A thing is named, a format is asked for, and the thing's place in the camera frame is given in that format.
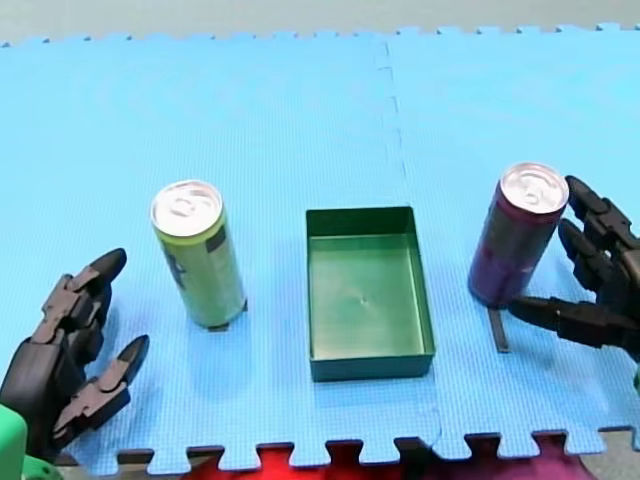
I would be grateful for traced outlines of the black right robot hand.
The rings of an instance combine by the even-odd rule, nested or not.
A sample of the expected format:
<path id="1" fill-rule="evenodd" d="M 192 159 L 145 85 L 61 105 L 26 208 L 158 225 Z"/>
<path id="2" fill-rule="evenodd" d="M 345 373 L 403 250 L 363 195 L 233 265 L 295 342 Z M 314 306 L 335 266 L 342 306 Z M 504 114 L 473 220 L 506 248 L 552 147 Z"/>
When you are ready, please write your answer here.
<path id="1" fill-rule="evenodd" d="M 608 198 L 575 176 L 566 178 L 569 204 L 583 224 L 560 221 L 558 236 L 573 275 L 593 302 L 520 296 L 508 305 L 516 318 L 579 344 L 618 347 L 639 360 L 639 237 Z"/>

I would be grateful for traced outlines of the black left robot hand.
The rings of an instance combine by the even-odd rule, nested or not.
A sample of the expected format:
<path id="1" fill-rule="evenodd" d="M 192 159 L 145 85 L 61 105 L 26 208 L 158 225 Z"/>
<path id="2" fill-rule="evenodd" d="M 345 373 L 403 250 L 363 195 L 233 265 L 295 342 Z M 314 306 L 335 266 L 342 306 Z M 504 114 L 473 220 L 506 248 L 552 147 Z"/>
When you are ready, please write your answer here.
<path id="1" fill-rule="evenodd" d="M 26 453 L 51 462 L 87 430 L 97 430 L 130 401 L 129 386 L 150 339 L 136 337 L 93 377 L 111 304 L 112 283 L 127 261 L 124 249 L 64 274 L 42 306 L 35 331 L 16 349 L 1 385 L 1 403 L 27 424 Z"/>

